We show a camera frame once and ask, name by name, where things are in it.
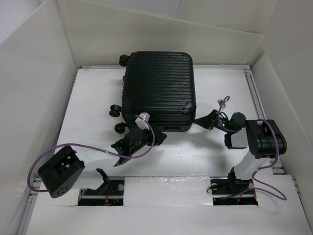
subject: white cardboard wall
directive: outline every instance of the white cardboard wall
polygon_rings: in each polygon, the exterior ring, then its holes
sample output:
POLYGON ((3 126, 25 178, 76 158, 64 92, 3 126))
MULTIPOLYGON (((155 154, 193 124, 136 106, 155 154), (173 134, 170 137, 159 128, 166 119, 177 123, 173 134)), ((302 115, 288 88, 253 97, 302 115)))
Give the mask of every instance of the white cardboard wall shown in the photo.
POLYGON ((181 0, 85 0, 176 19, 181 0))
POLYGON ((76 74, 54 0, 0 44, 0 71, 0 234, 8 234, 28 169, 55 141, 76 74))
POLYGON ((77 66, 115 65, 120 55, 138 50, 184 51, 195 64, 245 64, 263 39, 93 2, 57 3, 77 66))
POLYGON ((277 120, 288 142, 281 158, 295 175, 313 226, 312 61, 313 2, 279 0, 265 34, 265 55, 252 71, 268 118, 277 120))
POLYGON ((0 43, 41 5, 41 0, 0 1, 0 43))
POLYGON ((264 34, 276 0, 181 0, 178 19, 264 34))

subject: cable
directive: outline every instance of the cable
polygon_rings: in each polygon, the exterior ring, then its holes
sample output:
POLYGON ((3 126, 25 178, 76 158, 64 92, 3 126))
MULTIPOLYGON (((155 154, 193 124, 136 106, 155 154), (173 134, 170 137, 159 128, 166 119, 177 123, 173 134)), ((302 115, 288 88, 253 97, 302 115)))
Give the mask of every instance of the cable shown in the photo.
POLYGON ((225 128, 225 127, 223 126, 222 121, 221 121, 221 110, 222 110, 222 107, 226 104, 227 101, 229 101, 229 99, 230 99, 230 96, 226 96, 226 97, 223 99, 223 101, 221 102, 220 108, 219 108, 219 110, 217 111, 217 120, 219 121, 219 124, 220 124, 220 126, 221 126, 221 128, 222 128, 223 130, 225 130, 225 131, 227 131, 227 132, 230 132, 230 133, 237 133, 238 131, 233 131, 233 130, 229 130, 229 129, 225 128))
POLYGON ((233 197, 242 195, 242 194, 245 193, 245 192, 249 192, 249 191, 252 191, 252 190, 259 190, 259 191, 266 192, 266 193, 268 193, 268 194, 270 194, 270 195, 272 195, 272 196, 274 196, 274 197, 277 197, 277 198, 279 198, 279 199, 281 199, 281 200, 283 200, 283 201, 287 201, 287 197, 286 197, 279 189, 275 188, 275 187, 272 186, 272 185, 269 185, 269 184, 267 184, 267 183, 264 183, 264 182, 262 182, 262 181, 260 181, 260 180, 257 180, 257 179, 255 178, 255 175, 259 172, 259 170, 266 169, 266 168, 272 168, 272 167, 277 163, 278 157, 279 157, 278 141, 277 141, 277 138, 276 138, 276 136, 275 136, 275 133, 274 133, 273 128, 272 128, 271 125, 268 123, 268 121, 266 121, 266 120, 264 120, 264 119, 259 119, 259 120, 257 120, 257 121, 262 121, 262 122, 264 122, 264 123, 266 124, 266 126, 268 126, 268 129, 270 130, 270 132, 271 132, 271 134, 272 134, 272 136, 273 136, 274 143, 275 143, 275 159, 274 159, 274 161, 273 161, 270 165, 262 166, 262 167, 260 167, 257 171, 255 171, 255 172, 252 174, 252 178, 253 178, 254 181, 256 181, 256 182, 258 182, 258 183, 260 183, 260 184, 262 184, 262 185, 265 185, 265 186, 268 186, 268 187, 272 188, 273 190, 275 190, 276 192, 278 192, 282 197, 280 197, 280 196, 278 196, 278 195, 276 195, 276 194, 274 194, 274 193, 272 193, 272 192, 270 192, 270 191, 268 191, 268 190, 266 190, 266 189, 263 189, 263 188, 248 188, 248 189, 246 189, 246 190, 244 190, 244 191, 242 191, 242 192, 240 192, 240 193, 237 193, 237 194, 235 194, 235 195, 231 195, 231 196, 227 196, 227 197, 221 197, 220 199, 229 199, 229 198, 233 198, 233 197))
POLYGON ((206 192, 212 194, 212 192, 209 192, 210 189, 212 189, 212 186, 209 187, 206 192))
POLYGON ((30 188, 30 190, 34 191, 34 192, 48 192, 48 190, 45 190, 45 189, 36 189, 32 186, 31 184, 31 175, 34 171, 34 168, 35 166, 37 165, 37 163, 45 156, 47 155, 48 153, 52 152, 53 150, 57 149, 57 148, 61 148, 61 147, 65 147, 65 146, 77 146, 77 147, 82 147, 82 148, 88 148, 88 149, 93 149, 93 150, 96 150, 96 151, 99 151, 99 152, 103 152, 103 153, 106 153, 106 154, 110 154, 110 155, 113 155, 113 156, 117 156, 117 157, 120 157, 120 158, 126 158, 126 159, 135 159, 135 158, 141 158, 142 156, 148 154, 150 152, 150 150, 153 148, 153 146, 155 145, 155 142, 156 142, 156 135, 152 129, 152 126, 145 120, 143 120, 149 127, 149 130, 151 131, 151 134, 152 134, 152 144, 151 146, 147 149, 146 152, 138 155, 138 156, 124 156, 124 155, 120 155, 120 154, 117 154, 117 153, 113 153, 113 152, 109 152, 105 149, 102 149, 102 148, 97 148, 97 147, 93 147, 93 146, 89 146, 89 145, 84 145, 84 144, 79 144, 79 143, 63 143, 63 144, 60 144, 60 145, 57 145, 55 147, 52 147, 51 149, 47 150, 46 152, 42 153, 36 160, 35 162, 33 163, 33 165, 30 167, 30 170, 28 172, 28 176, 27 176, 27 185, 28 187, 30 188))
POLYGON ((108 199, 108 196, 111 193, 111 191, 112 191, 112 187, 109 189, 108 194, 107 194, 106 198, 104 199, 104 205, 107 204, 107 199, 108 199))
POLYGON ((222 118, 227 119, 227 121, 229 121, 228 116, 226 115, 226 113, 221 112, 221 113, 220 113, 220 116, 221 116, 222 118))

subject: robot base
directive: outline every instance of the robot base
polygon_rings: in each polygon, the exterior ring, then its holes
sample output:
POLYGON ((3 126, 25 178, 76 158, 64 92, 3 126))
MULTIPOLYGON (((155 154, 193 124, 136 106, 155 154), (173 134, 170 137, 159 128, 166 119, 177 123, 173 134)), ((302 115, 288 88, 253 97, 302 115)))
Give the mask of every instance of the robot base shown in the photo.
POLYGON ((208 192, 212 193, 213 205, 258 205, 256 195, 248 191, 236 197, 224 199, 227 196, 235 195, 247 189, 251 181, 241 181, 230 187, 229 179, 226 177, 211 177, 211 187, 208 192))
POLYGON ((78 206, 123 206, 124 183, 124 177, 111 177, 110 187, 106 191, 85 190, 78 206))

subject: suitcase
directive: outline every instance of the suitcase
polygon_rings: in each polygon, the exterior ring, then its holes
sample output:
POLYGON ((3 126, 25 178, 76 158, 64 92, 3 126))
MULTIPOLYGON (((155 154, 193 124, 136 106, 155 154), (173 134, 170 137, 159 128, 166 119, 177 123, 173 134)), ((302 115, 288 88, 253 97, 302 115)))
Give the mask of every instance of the suitcase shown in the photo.
POLYGON ((135 115, 147 112, 149 123, 158 131, 190 129, 196 115, 196 93, 189 54, 138 51, 120 56, 119 63, 126 66, 126 72, 122 107, 116 110, 121 111, 128 126, 135 125, 135 115))

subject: rectangular slot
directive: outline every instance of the rectangular slot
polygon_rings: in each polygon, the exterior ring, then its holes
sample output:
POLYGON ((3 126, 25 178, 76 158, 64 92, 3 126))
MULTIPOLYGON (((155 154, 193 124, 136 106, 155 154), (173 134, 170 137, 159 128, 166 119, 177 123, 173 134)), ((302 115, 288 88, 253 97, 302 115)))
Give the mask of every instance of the rectangular slot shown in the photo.
POLYGON ((164 131, 178 132, 180 131, 180 127, 179 126, 165 126, 164 131))
POLYGON ((78 199, 78 206, 123 206, 124 205, 124 184, 125 180, 112 179, 110 188, 103 195, 100 195, 96 190, 87 189, 83 196, 78 199))
POLYGON ((227 178, 211 178, 211 185, 215 185, 208 193, 212 194, 214 206, 231 206, 231 205, 258 205, 255 192, 248 191, 242 195, 237 195, 232 198, 224 199, 229 195, 236 195, 248 188, 248 185, 236 185, 228 187, 227 178))

